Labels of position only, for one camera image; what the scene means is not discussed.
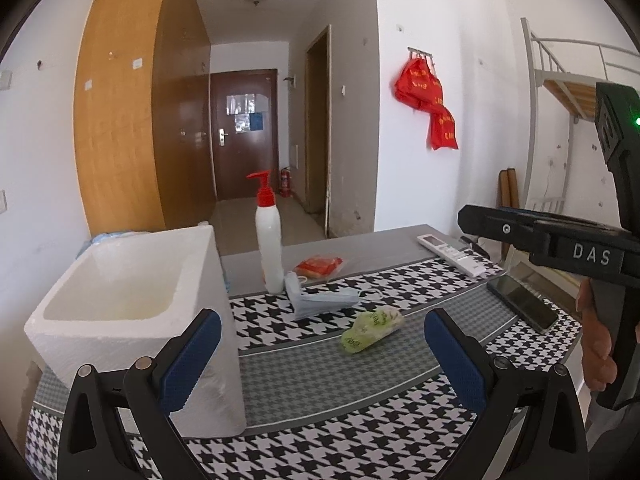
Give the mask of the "person's right hand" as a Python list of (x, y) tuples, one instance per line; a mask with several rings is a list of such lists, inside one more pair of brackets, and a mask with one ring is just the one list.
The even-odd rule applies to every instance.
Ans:
[(617, 365), (612, 359), (612, 338), (600, 322), (594, 306), (591, 282), (580, 284), (576, 310), (582, 317), (582, 372), (591, 391), (603, 391), (617, 376)]

